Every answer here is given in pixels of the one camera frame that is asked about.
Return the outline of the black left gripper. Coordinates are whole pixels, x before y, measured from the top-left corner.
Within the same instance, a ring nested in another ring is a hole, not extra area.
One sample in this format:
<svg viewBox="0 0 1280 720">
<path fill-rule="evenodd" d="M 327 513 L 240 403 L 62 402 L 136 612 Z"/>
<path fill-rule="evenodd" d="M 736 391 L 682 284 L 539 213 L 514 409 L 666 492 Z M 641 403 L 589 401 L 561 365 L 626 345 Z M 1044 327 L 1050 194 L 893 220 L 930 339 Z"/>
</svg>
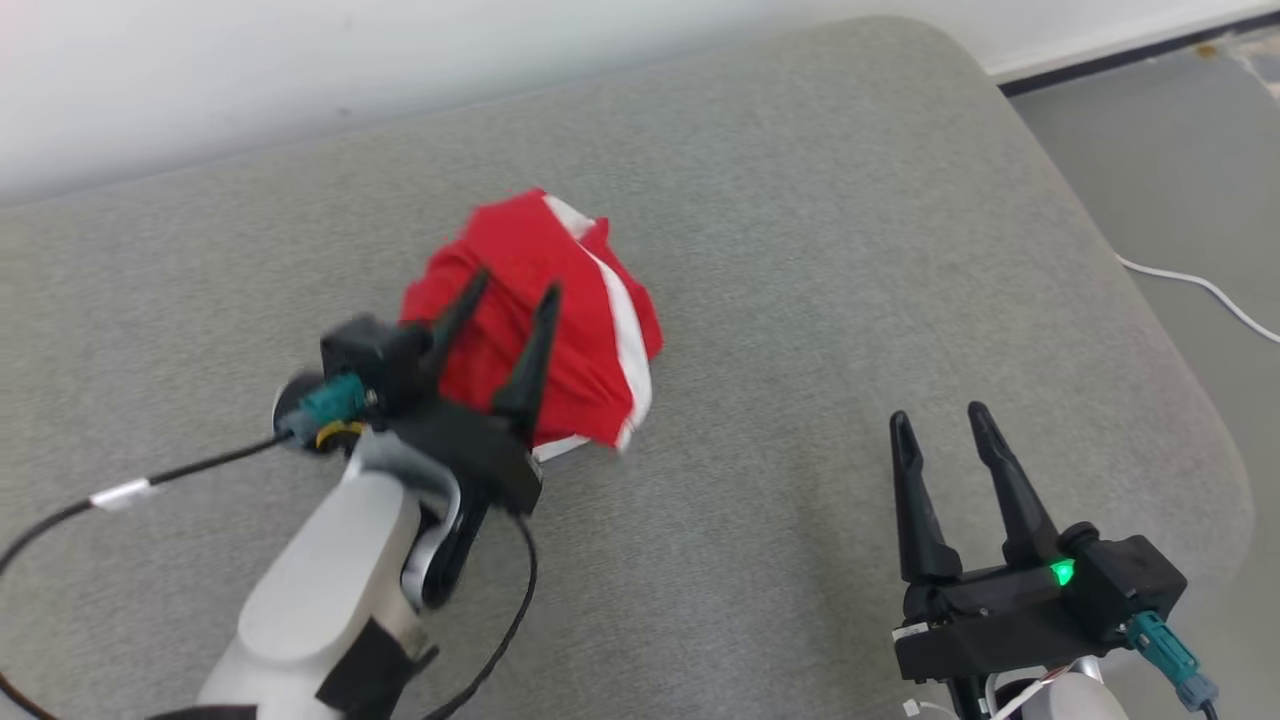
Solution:
<svg viewBox="0 0 1280 720">
<path fill-rule="evenodd" d="M 410 368 L 412 391 L 439 391 L 451 352 L 489 279 L 488 269 L 476 270 L 435 318 L 404 320 L 420 334 L 420 347 Z M 463 488 L 475 489 L 521 516 L 532 515 L 543 489 L 541 469 L 527 446 L 535 445 L 561 295 L 561 284 L 552 283 L 536 306 L 527 342 L 507 382 L 492 397 L 494 418 L 447 398 L 433 398 L 387 421 L 389 432 L 449 469 Z"/>
</svg>

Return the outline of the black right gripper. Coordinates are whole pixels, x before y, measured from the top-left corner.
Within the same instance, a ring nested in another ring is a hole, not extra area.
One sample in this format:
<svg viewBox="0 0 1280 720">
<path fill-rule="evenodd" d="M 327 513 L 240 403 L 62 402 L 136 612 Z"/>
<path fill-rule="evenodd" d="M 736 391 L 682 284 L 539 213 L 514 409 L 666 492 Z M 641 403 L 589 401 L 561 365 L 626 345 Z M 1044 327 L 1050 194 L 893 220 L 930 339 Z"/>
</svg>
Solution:
<svg viewBox="0 0 1280 720">
<path fill-rule="evenodd" d="M 946 682 L 1024 667 L 1053 667 L 1101 650 L 1101 584 L 1076 564 L 1062 584 L 1048 565 L 1060 557 L 1059 530 L 989 409 L 966 407 L 980 461 L 988 468 L 1004 523 L 998 568 L 965 577 L 945 542 L 905 411 L 890 418 L 900 574 L 908 589 L 908 633 L 893 642 L 902 679 Z"/>
</svg>

